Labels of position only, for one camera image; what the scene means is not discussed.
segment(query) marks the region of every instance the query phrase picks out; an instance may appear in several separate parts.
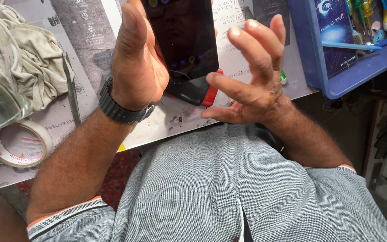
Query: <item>gray polo shirt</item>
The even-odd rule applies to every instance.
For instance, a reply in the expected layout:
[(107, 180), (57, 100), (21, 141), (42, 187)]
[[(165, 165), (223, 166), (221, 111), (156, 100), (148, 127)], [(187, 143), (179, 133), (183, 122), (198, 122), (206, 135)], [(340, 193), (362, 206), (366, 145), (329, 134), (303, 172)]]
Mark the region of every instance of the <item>gray polo shirt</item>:
[(250, 232), (255, 242), (387, 242), (354, 169), (303, 168), (247, 127), (213, 125), (153, 144), (117, 212), (96, 197), (32, 223), (30, 240), (232, 242)]

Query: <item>blue plastic tray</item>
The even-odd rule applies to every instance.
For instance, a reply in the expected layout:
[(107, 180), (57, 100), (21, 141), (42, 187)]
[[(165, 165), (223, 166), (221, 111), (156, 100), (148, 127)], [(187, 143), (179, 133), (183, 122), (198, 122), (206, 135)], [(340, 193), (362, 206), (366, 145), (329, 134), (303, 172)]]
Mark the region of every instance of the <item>blue plastic tray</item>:
[(288, 0), (307, 85), (337, 99), (387, 70), (387, 46), (366, 54), (328, 80), (316, 6), (312, 0)]

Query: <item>hand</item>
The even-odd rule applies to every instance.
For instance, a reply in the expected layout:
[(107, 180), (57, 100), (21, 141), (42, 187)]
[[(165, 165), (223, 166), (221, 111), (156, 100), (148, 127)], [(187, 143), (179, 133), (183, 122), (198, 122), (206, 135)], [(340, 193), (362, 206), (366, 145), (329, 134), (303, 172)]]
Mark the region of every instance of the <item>hand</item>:
[(245, 84), (218, 73), (208, 74), (208, 83), (236, 102), (232, 107), (208, 108), (201, 113), (203, 118), (232, 124), (267, 123), (281, 116), (282, 108), (291, 103), (282, 95), (280, 85), (286, 39), (282, 15), (274, 16), (271, 28), (249, 19), (244, 29), (230, 28), (228, 38), (249, 62), (253, 78)]
[(161, 99), (169, 74), (141, 0), (123, 4), (122, 19), (114, 49), (111, 96), (128, 110), (143, 110)]

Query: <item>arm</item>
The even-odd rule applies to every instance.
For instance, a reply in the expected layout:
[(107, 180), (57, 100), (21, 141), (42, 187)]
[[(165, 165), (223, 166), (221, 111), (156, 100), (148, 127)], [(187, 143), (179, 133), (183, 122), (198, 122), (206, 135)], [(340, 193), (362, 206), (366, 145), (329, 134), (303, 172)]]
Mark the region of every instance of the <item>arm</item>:
[(279, 117), (263, 124), (285, 144), (289, 157), (303, 166), (335, 168), (352, 163), (329, 135), (293, 106), (289, 98), (282, 100)]
[[(113, 59), (114, 84), (111, 96), (125, 109), (142, 110), (157, 102), (169, 75), (155, 51), (153, 31), (140, 0), (122, 7)], [(120, 144), (132, 124), (120, 124), (100, 109), (46, 159), (37, 174), (27, 211), (28, 224), (93, 198)]]
[(271, 28), (248, 20), (245, 30), (231, 28), (228, 38), (247, 59), (252, 73), (250, 84), (210, 73), (207, 81), (237, 101), (232, 107), (212, 107), (203, 118), (233, 124), (262, 123), (285, 144), (292, 160), (303, 166), (335, 168), (351, 165), (339, 147), (282, 95), (280, 70), (285, 42), (282, 16), (271, 21)]

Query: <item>packing tape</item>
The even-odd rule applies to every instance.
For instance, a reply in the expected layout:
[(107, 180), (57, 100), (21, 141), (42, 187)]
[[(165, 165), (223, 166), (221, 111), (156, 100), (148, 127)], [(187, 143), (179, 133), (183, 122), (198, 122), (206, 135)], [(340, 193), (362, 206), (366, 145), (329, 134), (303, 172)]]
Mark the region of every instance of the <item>packing tape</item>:
[(0, 137), (0, 161), (7, 165), (23, 168), (32, 167), (42, 162), (53, 148), (52, 137), (47, 132), (47, 130), (40, 124), (29, 119), (22, 119), (11, 125), (19, 125), (34, 132), (40, 138), (41, 143), (43, 144), (43, 154), (41, 157), (36, 159), (25, 159), (23, 157), (15, 156), (8, 152), (8, 150), (3, 146)]

